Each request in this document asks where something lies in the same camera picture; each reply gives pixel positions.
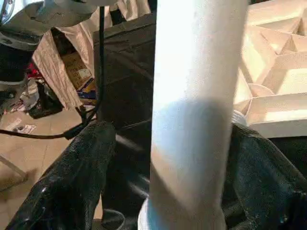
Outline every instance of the black fabric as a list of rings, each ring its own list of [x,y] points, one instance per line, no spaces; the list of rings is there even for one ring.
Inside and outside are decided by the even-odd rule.
[[[33,186],[6,229],[90,230],[114,146],[111,124],[86,127]]]
[[[0,50],[1,81],[22,81],[34,51],[14,49],[3,44],[0,44]]]
[[[152,116],[155,15],[105,31],[104,119],[116,129]]]
[[[233,126],[227,176],[252,229],[307,229],[307,180],[256,131]]]
[[[307,178],[307,137],[272,138],[271,141]]]

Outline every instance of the white pipe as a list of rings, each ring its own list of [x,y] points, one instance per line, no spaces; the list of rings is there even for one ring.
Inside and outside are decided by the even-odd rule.
[[[220,206],[247,0],[160,0],[151,230],[225,229]]]

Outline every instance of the beige floor tile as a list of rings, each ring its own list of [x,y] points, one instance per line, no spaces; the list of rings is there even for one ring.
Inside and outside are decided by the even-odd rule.
[[[64,138],[49,141],[43,161],[42,173],[62,154],[71,141]]]
[[[16,112],[13,114],[6,114],[2,117],[0,128],[6,129],[6,127],[14,122],[17,118],[20,118],[22,122],[20,125],[35,125],[36,128],[31,134],[36,135],[49,135],[50,134],[50,125],[51,117],[43,117],[40,119],[33,119],[30,116],[22,112]],[[0,135],[0,153],[16,150],[25,146],[34,145],[38,140],[30,138],[20,138],[13,137],[8,135]]]
[[[7,208],[7,197],[4,193],[0,193],[0,213],[6,211]]]
[[[0,213],[0,229],[5,229],[10,222],[10,217],[7,212]]]
[[[101,219],[101,218],[102,218],[102,202],[100,197],[99,203],[95,209],[94,219]]]
[[[79,114],[74,110],[62,111],[61,113],[50,116],[51,134],[62,133],[75,125],[81,123]]]

